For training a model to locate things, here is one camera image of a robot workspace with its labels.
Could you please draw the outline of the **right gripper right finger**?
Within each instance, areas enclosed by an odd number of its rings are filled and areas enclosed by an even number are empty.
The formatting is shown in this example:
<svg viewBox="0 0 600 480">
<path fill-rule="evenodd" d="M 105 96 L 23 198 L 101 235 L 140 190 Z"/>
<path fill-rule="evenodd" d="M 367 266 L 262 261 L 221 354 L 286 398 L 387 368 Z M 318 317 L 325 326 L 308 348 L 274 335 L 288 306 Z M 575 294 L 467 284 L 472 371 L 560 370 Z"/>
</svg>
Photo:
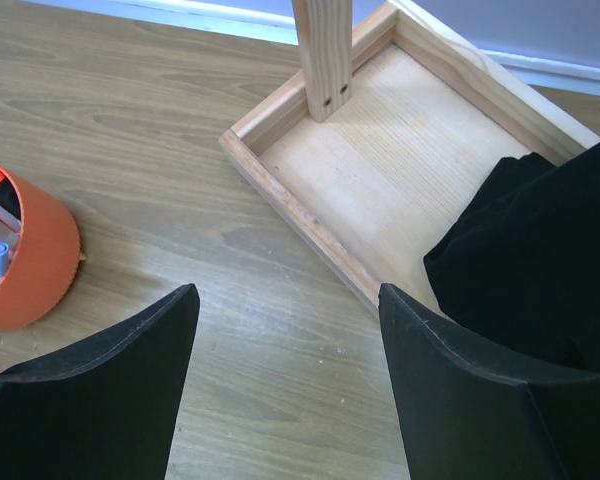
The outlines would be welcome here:
<svg viewBox="0 0 600 480">
<path fill-rule="evenodd" d="M 379 320 L 414 479 L 600 479 L 600 373 L 502 347 L 395 285 Z"/>
</svg>

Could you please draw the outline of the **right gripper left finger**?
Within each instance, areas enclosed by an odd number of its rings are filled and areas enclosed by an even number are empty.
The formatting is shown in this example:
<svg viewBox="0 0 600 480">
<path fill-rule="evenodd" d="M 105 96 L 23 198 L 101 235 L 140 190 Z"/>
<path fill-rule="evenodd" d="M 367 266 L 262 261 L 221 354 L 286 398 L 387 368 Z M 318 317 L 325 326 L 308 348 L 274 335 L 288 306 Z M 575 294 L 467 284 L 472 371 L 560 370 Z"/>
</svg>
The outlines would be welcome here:
<svg viewBox="0 0 600 480">
<path fill-rule="evenodd" d="M 130 318 L 0 373 L 0 479 L 162 479 L 200 299 Z"/>
</svg>

